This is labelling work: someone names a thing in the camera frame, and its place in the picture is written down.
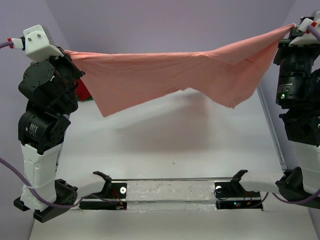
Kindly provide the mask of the salmon pink t-shirt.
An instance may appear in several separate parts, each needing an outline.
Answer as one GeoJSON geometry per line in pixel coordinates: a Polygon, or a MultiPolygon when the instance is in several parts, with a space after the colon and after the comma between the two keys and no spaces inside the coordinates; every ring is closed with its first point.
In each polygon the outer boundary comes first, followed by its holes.
{"type": "Polygon", "coordinates": [[[104,117],[177,91],[194,89],[234,108],[249,99],[292,24],[201,52],[107,54],[69,51],[104,117]]]}

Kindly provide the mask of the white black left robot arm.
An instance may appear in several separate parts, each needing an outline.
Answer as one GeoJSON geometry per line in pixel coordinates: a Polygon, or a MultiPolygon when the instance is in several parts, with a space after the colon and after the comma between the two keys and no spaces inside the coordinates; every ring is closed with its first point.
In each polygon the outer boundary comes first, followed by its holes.
{"type": "Polygon", "coordinates": [[[78,109],[76,89],[84,75],[63,52],[33,60],[18,90],[28,102],[18,121],[18,140],[24,160],[24,189],[14,205],[32,210],[35,220],[45,223],[92,196],[110,194],[111,178],[94,171],[80,180],[56,179],[69,115],[78,109]]]}

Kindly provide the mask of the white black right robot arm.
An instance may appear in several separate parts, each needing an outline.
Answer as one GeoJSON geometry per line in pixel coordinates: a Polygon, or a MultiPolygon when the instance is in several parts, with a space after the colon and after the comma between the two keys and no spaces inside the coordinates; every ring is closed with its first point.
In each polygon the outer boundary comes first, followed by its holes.
{"type": "Polygon", "coordinates": [[[264,191],[278,200],[308,208],[320,207],[320,71],[312,71],[320,56],[317,23],[294,27],[281,39],[274,64],[279,66],[276,103],[287,112],[279,117],[300,165],[279,174],[240,170],[229,183],[236,197],[264,191]]]}

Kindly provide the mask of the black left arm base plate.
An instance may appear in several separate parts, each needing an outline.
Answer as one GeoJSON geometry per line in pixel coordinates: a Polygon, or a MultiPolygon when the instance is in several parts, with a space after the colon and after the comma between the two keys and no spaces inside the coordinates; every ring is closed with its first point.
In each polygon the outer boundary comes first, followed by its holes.
{"type": "Polygon", "coordinates": [[[127,182],[113,181],[105,194],[93,193],[79,204],[81,210],[122,211],[127,209],[127,182]]]}

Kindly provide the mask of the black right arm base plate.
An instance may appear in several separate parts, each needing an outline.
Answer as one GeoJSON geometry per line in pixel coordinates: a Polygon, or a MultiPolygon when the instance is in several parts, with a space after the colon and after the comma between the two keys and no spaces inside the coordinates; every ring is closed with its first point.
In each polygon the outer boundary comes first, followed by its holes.
{"type": "Polygon", "coordinates": [[[262,196],[260,192],[234,190],[231,182],[218,181],[214,184],[215,207],[217,210],[263,210],[262,196]]]}

